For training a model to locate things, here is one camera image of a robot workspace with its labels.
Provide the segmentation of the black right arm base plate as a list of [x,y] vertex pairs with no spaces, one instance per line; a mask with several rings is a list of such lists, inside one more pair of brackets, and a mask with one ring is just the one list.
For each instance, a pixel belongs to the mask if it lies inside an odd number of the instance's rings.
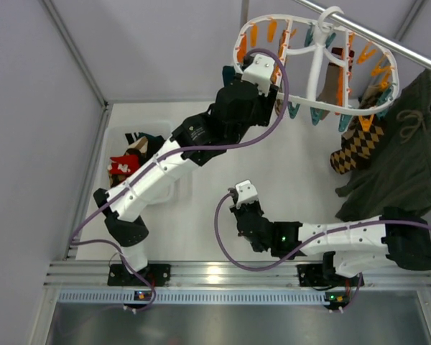
[[358,285],[358,276],[343,277],[337,275],[331,269],[325,270],[323,264],[299,264],[297,265],[297,274],[299,277],[300,287],[306,288],[339,288],[339,287],[356,287]]

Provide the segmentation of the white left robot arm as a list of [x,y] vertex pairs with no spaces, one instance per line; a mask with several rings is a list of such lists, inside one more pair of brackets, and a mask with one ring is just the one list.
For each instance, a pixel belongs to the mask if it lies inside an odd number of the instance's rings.
[[279,90],[274,84],[268,87],[261,91],[255,83],[234,79],[219,90],[206,111],[184,119],[133,175],[93,194],[129,274],[140,273],[148,265],[144,240],[149,230],[142,211],[184,175],[238,146],[251,127],[268,126]]

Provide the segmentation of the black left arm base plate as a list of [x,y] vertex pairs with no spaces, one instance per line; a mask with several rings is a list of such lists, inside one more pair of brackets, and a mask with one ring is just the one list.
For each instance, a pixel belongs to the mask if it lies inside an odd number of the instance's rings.
[[[171,275],[170,264],[149,264],[139,274],[152,286],[163,287]],[[109,268],[107,285],[112,287],[145,286],[135,275],[130,273],[123,264],[112,264]]]

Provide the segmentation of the dark teal sock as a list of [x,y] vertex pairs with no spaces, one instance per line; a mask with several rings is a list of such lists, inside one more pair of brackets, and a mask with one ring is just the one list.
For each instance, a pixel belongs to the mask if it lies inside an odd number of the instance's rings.
[[226,87],[234,81],[241,79],[241,74],[236,72],[232,65],[224,65],[222,69],[223,86]]

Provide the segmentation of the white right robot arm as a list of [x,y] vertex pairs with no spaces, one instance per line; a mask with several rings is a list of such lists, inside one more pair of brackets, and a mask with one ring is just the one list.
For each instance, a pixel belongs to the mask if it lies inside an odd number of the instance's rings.
[[254,252],[279,259],[319,256],[326,285],[381,267],[431,270],[427,222],[401,208],[386,207],[370,219],[339,224],[270,221],[257,201],[231,206],[230,211],[239,236]]

